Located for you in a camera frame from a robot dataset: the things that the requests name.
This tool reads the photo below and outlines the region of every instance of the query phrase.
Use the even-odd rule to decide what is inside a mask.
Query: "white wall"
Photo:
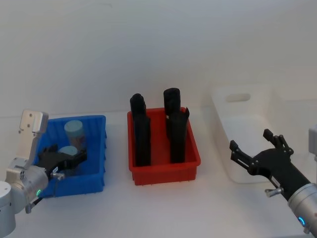
[[[315,0],[1,0],[0,116],[148,107],[179,87],[315,80]]]

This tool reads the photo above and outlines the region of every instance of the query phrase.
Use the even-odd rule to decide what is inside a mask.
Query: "table surface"
[[[16,215],[8,238],[302,237],[284,198],[266,197],[270,183],[237,184],[228,178],[213,142],[209,108],[191,109],[202,160],[196,180],[146,186],[135,186],[128,169],[127,112],[101,115],[108,135],[104,191],[44,199],[31,214]],[[0,180],[15,156],[19,122],[0,118]]]

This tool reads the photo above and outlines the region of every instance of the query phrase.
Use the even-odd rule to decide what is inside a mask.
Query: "red plastic bin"
[[[187,126],[185,162],[171,164],[164,108],[147,109],[147,116],[151,118],[151,165],[137,167],[133,119],[128,112],[129,169],[135,185],[194,180],[201,159],[190,122]]]

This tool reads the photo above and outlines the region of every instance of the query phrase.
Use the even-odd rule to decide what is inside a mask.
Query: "black object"
[[[295,191],[309,184],[310,181],[291,163],[290,156],[294,151],[287,145],[283,135],[273,136],[269,129],[265,129],[263,137],[271,142],[275,149],[264,150],[252,158],[242,152],[232,140],[231,160],[244,167],[249,174],[264,176],[276,188],[283,188],[282,195],[289,200]]]
[[[170,120],[172,113],[180,111],[180,91],[178,88],[166,89],[164,95],[164,109],[166,114],[166,135],[170,138]]]
[[[39,154],[39,162],[36,164],[36,166],[44,168],[49,180],[51,180],[51,174],[56,168],[56,172],[75,169],[81,162],[85,160],[87,160],[86,150],[82,150],[78,154],[71,156],[58,152],[58,146],[53,145],[49,148],[45,148]]]
[[[189,110],[174,112],[169,116],[169,142],[171,163],[185,162],[186,134]]]
[[[141,94],[130,99],[134,124],[135,165],[151,165],[151,119],[146,116],[146,104]]]

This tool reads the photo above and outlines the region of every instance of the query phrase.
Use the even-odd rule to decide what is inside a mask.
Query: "blue bin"
[[[34,164],[38,162],[38,153],[45,147],[58,145],[58,149],[70,145],[64,131],[64,125],[70,120],[83,123],[87,142],[87,160],[76,169],[75,174],[62,181],[52,179],[40,197],[60,197],[77,194],[101,192],[104,189],[105,151],[106,151],[106,117],[83,116],[50,119],[47,131],[42,135]]]

